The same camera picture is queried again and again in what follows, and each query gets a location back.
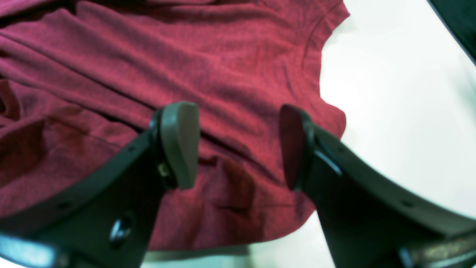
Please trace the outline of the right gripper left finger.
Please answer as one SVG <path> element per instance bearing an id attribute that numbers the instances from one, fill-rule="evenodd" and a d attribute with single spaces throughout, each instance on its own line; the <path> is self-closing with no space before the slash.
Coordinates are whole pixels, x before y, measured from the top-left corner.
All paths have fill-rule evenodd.
<path id="1" fill-rule="evenodd" d="M 1 264 L 15 268 L 139 268 L 161 200 L 194 187 L 199 107 L 175 102 L 149 129 L 66 190 L 1 220 Z"/>

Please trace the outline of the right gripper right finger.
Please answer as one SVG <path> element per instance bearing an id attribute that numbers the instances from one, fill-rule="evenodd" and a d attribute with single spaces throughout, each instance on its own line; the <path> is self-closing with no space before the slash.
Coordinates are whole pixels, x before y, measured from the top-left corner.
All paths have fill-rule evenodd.
<path id="1" fill-rule="evenodd" d="M 283 171 L 315 205 L 337 268 L 474 268 L 475 220 L 411 193 L 302 109 L 279 112 Z"/>

